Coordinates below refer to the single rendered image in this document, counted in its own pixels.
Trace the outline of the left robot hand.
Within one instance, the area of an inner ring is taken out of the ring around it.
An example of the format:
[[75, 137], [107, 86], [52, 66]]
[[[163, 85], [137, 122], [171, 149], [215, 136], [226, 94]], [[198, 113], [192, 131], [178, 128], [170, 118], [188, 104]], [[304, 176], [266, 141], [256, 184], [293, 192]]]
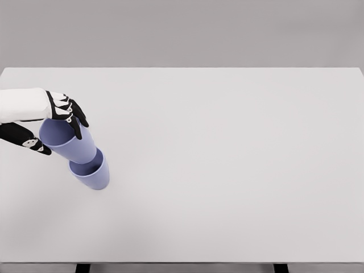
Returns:
[[89, 126], [78, 103], [64, 93], [43, 88], [0, 89], [0, 139], [50, 155], [49, 147], [32, 131], [18, 124], [44, 119], [65, 121], [79, 140], [82, 139], [80, 126]]

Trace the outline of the blue cup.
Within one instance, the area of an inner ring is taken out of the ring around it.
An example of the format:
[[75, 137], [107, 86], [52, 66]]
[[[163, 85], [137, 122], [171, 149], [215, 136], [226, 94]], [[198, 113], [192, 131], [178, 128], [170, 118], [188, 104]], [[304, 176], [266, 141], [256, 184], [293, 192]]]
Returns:
[[94, 190], [106, 188], [110, 181], [109, 165], [104, 153], [97, 148], [94, 159], [85, 164], [68, 163], [71, 174], [87, 187]]
[[77, 164], [91, 162], [97, 153], [96, 145], [89, 130], [77, 121], [82, 139], [75, 136], [66, 121], [46, 119], [39, 129], [40, 140], [55, 153]]

